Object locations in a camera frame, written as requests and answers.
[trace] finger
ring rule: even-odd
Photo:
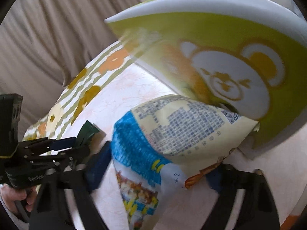
[[[10,188],[9,186],[3,186],[2,187],[2,194],[4,197],[6,197],[7,199],[10,199],[12,201],[15,200],[24,200],[25,198],[27,198],[27,193],[26,191],[23,190],[17,190],[14,188]]]
[[[31,211],[33,210],[33,206],[34,206],[34,205],[26,205],[26,210],[27,210],[28,212],[31,212]]]
[[[37,196],[36,191],[32,190],[31,193],[27,197],[28,205],[32,205],[35,202],[36,196]]]

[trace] snack packet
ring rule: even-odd
[[[257,125],[179,95],[127,112],[114,126],[111,149],[129,228],[152,229],[171,195],[217,167]]]

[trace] cartoon bear face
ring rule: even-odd
[[[263,44],[250,44],[240,54],[208,49],[183,41],[181,52],[206,82],[211,93],[239,114],[258,120],[270,108],[270,86],[284,78],[279,55]]]

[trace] sleeve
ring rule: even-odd
[[[0,193],[0,229],[7,229],[7,230],[28,230],[29,224],[19,220],[12,212],[10,212],[7,207],[5,206],[1,193]]]

